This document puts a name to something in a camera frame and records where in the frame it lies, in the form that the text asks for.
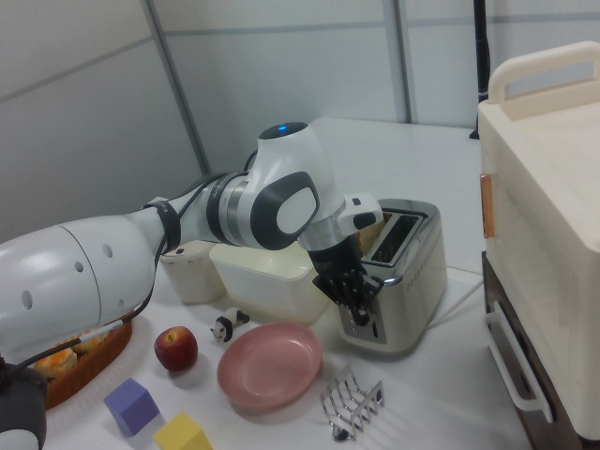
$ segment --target toaster slot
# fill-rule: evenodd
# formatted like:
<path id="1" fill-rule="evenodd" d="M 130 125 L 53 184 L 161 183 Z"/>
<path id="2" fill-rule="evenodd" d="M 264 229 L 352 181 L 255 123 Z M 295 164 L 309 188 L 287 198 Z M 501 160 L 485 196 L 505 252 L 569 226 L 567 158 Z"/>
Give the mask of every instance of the toaster slot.
<path id="1" fill-rule="evenodd" d="M 363 261 L 393 267 L 413 239 L 424 217 L 418 213 L 386 213 L 390 217 Z"/>

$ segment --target yellow cube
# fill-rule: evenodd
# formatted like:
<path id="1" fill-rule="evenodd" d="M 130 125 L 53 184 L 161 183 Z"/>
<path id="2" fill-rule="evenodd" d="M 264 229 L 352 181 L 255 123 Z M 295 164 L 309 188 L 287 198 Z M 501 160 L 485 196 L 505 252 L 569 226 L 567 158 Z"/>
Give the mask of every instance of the yellow cube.
<path id="1" fill-rule="evenodd" d="M 181 411 L 154 435 L 160 450 L 213 450 L 203 429 Z"/>

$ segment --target stainless steel toaster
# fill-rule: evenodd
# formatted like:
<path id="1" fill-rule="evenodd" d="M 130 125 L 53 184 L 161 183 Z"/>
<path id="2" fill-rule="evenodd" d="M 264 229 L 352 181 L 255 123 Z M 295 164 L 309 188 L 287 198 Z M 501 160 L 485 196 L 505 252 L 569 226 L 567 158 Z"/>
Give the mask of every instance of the stainless steel toaster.
<path id="1" fill-rule="evenodd" d="M 440 211 L 426 202 L 382 200 L 384 224 L 362 257 L 367 275 L 382 288 L 369 320 L 355 323 L 337 305 L 337 329 L 350 344 L 381 353 L 406 353 L 426 330 L 447 282 Z"/>

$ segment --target white wall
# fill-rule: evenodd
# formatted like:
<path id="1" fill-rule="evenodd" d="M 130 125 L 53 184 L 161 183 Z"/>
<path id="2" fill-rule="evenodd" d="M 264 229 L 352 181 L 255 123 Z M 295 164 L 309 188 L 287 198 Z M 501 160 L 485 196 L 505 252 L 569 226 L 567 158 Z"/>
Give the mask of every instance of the white wall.
<path id="1" fill-rule="evenodd" d="M 474 127 L 477 72 L 473 0 L 399 0 L 405 12 L 416 123 Z M 600 3 L 487 0 L 491 67 L 525 53 L 581 40 L 600 41 Z M 516 83 L 513 92 L 584 76 L 589 67 Z"/>
<path id="2" fill-rule="evenodd" d="M 0 242 L 200 175 L 140 0 L 4 0 L 0 62 Z"/>
<path id="3" fill-rule="evenodd" d="M 154 4 L 213 171 L 277 123 L 406 120 L 392 0 Z"/>

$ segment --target black pole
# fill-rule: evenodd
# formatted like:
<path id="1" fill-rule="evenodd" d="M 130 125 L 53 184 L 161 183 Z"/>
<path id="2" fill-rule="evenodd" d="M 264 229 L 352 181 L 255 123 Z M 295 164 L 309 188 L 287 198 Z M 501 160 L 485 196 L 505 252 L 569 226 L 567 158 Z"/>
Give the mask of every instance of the black pole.
<path id="1" fill-rule="evenodd" d="M 477 94 L 479 103 L 488 99 L 489 82 L 489 44 L 486 20 L 486 0 L 473 0 L 475 18 L 475 51 L 477 57 Z M 475 130 L 469 135 L 471 139 L 479 139 L 479 119 L 476 119 Z"/>

